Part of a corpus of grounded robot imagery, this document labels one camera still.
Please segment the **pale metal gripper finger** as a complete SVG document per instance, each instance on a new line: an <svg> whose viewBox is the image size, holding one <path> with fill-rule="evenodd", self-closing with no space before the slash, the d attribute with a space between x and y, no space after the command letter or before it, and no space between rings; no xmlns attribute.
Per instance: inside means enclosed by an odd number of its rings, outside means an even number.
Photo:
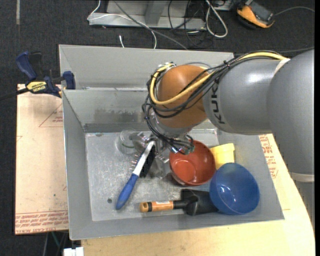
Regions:
<svg viewBox="0 0 320 256"><path fill-rule="evenodd" d="M149 175L152 178L163 179L171 171L169 165L169 158L161 154L157 154L149 169Z"/></svg>
<svg viewBox="0 0 320 256"><path fill-rule="evenodd" d="M143 132L133 132L129 135L129 139L137 151L143 151L150 142L149 137Z"/></svg>

